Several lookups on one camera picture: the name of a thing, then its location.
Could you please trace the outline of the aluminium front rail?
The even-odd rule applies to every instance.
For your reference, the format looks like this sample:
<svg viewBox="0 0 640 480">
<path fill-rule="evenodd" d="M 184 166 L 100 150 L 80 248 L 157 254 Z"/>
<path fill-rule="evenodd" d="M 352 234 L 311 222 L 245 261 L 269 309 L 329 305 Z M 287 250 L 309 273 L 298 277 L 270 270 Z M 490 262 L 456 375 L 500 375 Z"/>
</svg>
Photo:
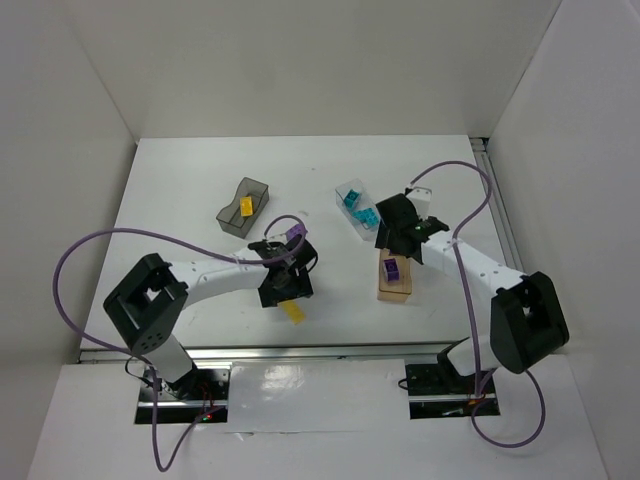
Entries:
<svg viewBox="0 0 640 480">
<path fill-rule="evenodd" d="M 189 348 L 195 363 L 262 360 L 413 358 L 435 356 L 452 342 Z"/>
</svg>

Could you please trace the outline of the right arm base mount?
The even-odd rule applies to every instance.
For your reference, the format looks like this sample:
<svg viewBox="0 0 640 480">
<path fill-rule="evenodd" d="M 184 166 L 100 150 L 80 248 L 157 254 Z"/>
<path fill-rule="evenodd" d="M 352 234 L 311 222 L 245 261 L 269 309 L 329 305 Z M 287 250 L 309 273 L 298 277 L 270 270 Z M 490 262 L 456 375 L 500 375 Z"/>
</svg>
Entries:
<svg viewBox="0 0 640 480">
<path fill-rule="evenodd" d="M 459 376 L 436 363 L 405 365 L 405 374 L 397 382 L 408 395 L 412 420 L 453 419 L 477 416 L 499 416 L 500 407 L 492 380 L 477 395 L 476 375 Z"/>
</svg>

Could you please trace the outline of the teal curved lego brick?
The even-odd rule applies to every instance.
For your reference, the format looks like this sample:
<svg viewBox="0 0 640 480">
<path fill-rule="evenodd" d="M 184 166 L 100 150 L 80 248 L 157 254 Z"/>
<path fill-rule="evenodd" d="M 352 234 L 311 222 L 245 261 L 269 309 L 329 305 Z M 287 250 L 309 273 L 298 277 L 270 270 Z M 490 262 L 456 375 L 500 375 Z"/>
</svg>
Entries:
<svg viewBox="0 0 640 480">
<path fill-rule="evenodd" d="M 343 204 L 348 210 L 354 210 L 360 201 L 360 197 L 361 194 L 358 191 L 350 189 L 343 198 Z"/>
</svg>

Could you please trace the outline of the purple curved lego brick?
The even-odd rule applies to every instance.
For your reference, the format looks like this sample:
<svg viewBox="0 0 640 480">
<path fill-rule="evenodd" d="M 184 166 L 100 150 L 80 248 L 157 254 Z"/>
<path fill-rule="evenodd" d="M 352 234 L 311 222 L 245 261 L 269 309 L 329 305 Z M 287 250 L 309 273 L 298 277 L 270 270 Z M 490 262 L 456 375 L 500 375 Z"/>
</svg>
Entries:
<svg viewBox="0 0 640 480">
<path fill-rule="evenodd" d="M 302 224 L 295 224 L 285 232 L 287 242 L 304 239 L 307 235 L 307 229 Z"/>
</svg>

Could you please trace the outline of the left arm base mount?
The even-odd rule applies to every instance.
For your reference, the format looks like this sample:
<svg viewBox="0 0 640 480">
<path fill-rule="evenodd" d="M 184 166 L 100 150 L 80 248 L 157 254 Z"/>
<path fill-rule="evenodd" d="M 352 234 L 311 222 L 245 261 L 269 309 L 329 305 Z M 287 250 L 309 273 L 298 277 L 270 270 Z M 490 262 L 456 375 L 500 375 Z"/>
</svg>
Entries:
<svg viewBox="0 0 640 480">
<path fill-rule="evenodd" d="M 203 363 L 197 366 L 195 380 L 187 386 L 176 387 L 159 377 L 161 389 L 158 396 L 158 424 L 188 425 L 198 415 L 204 415 L 203 424 L 222 424 L 228 420 L 228 398 L 230 390 L 231 364 L 220 362 Z M 127 375 L 139 383 L 134 423 L 152 423 L 153 382 L 148 367 L 127 361 Z"/>
</svg>

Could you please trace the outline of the yellow long lego plate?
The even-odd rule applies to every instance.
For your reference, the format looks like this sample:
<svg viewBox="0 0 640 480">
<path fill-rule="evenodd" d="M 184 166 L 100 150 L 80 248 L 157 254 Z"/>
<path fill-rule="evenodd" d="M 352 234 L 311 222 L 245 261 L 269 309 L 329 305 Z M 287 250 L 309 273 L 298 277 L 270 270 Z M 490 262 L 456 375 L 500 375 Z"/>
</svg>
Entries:
<svg viewBox="0 0 640 480">
<path fill-rule="evenodd" d="M 278 306 L 294 325 L 299 325 L 306 318 L 304 311 L 299 307 L 295 300 L 280 302 Z"/>
</svg>

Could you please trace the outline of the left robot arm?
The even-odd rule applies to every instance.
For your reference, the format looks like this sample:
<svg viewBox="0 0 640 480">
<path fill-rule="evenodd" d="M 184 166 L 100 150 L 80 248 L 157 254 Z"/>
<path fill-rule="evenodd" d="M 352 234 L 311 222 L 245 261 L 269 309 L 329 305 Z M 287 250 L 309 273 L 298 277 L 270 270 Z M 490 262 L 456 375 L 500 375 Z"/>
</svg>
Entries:
<svg viewBox="0 0 640 480">
<path fill-rule="evenodd" d="M 300 236 L 288 243 L 260 241 L 228 260 L 168 262 L 142 257 L 112 290 L 103 308 L 132 354 L 150 361 L 165 382 L 182 385 L 197 367 L 173 329 L 191 305 L 240 290 L 258 292 L 263 308 L 309 298 L 316 249 Z"/>
</svg>

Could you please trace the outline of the purple square lego brick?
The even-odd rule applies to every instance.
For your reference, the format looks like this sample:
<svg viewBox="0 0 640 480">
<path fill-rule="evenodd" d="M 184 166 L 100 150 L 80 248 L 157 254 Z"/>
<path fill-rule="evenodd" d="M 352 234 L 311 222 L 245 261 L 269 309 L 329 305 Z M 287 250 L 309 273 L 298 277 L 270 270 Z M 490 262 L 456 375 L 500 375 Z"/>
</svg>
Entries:
<svg viewBox="0 0 640 480">
<path fill-rule="evenodd" d="M 382 269 L 384 278 L 387 283 L 398 282 L 401 278 L 399 264 L 395 258 L 386 258 L 383 260 Z"/>
</svg>

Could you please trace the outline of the aluminium side rail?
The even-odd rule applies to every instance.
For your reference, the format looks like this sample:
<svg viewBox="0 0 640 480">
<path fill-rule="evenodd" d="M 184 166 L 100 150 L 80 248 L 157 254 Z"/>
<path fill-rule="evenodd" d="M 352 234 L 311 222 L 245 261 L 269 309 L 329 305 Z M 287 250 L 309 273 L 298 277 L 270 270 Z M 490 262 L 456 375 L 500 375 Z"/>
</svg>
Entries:
<svg viewBox="0 0 640 480">
<path fill-rule="evenodd" d="M 504 264 L 476 251 L 465 251 L 463 260 L 471 292 L 490 314 L 489 332 L 478 338 L 478 352 L 488 368 L 502 366 L 521 373 L 562 346 L 568 331 L 552 280 L 542 272 L 525 274 L 502 192 L 487 151 L 486 139 L 473 138 L 478 167 L 489 178 L 491 212 L 499 220 Z"/>
</svg>

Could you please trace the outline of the dark smoky plastic container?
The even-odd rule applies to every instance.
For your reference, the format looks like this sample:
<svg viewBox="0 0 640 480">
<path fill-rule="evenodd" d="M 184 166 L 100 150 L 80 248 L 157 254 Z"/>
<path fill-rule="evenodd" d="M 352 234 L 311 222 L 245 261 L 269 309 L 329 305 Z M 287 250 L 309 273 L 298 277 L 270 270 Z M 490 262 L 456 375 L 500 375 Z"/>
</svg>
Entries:
<svg viewBox="0 0 640 480">
<path fill-rule="evenodd" d="M 269 202 L 269 186 L 244 177 L 233 200 L 222 208 L 216 220 L 224 233 L 244 239 Z"/>
</svg>

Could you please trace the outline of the yellow small lego brick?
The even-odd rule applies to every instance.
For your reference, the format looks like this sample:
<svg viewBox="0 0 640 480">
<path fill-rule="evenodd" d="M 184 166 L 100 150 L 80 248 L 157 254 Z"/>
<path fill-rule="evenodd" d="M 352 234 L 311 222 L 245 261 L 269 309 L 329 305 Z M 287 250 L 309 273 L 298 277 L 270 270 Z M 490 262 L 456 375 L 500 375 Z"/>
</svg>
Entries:
<svg viewBox="0 0 640 480">
<path fill-rule="evenodd" d="M 253 199 L 251 196 L 240 198 L 239 210 L 242 218 L 248 218 L 254 215 Z"/>
</svg>

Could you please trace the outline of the clear plastic container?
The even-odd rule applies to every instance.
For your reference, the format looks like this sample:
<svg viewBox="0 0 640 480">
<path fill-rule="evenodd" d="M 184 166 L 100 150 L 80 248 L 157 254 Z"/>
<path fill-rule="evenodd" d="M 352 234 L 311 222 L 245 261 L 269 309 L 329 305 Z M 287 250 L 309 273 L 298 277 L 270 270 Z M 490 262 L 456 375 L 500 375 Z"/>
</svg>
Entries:
<svg viewBox="0 0 640 480">
<path fill-rule="evenodd" d="M 360 201 L 354 210 L 348 210 L 343 204 L 343 198 L 350 189 L 356 190 L 361 194 Z M 337 186 L 334 189 L 334 192 L 336 205 L 342 212 L 342 214 L 346 217 L 350 225 L 355 229 L 355 231 L 364 241 L 374 242 L 376 240 L 379 224 L 381 223 L 381 217 L 375 203 L 373 202 L 365 187 L 365 184 L 360 179 L 353 179 Z M 369 228 L 366 224 L 360 223 L 352 216 L 353 212 L 365 210 L 367 208 L 373 208 L 379 217 L 379 224 L 375 228 Z"/>
</svg>

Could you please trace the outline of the wooden tan container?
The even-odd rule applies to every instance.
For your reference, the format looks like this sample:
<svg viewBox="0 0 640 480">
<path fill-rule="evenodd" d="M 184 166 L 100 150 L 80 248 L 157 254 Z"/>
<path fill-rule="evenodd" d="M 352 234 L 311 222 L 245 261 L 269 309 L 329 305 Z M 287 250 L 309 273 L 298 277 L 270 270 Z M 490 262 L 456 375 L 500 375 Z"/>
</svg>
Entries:
<svg viewBox="0 0 640 480">
<path fill-rule="evenodd" d="M 405 303 L 412 294 L 411 262 L 389 250 L 379 251 L 377 299 Z"/>
</svg>

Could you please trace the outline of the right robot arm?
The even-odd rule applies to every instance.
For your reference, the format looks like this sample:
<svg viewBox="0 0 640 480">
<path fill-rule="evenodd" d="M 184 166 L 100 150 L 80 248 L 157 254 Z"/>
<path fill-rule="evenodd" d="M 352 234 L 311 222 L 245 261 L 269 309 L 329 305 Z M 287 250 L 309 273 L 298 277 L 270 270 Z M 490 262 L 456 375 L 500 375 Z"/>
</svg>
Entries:
<svg viewBox="0 0 640 480">
<path fill-rule="evenodd" d="M 376 204 L 375 246 L 443 273 L 490 315 L 487 334 L 474 329 L 468 339 L 441 351 L 438 363 L 460 377 L 478 367 L 521 374 L 566 345 L 570 334 L 551 278 L 502 265 L 455 237 L 436 217 L 420 216 L 422 197 L 416 191 Z"/>
</svg>

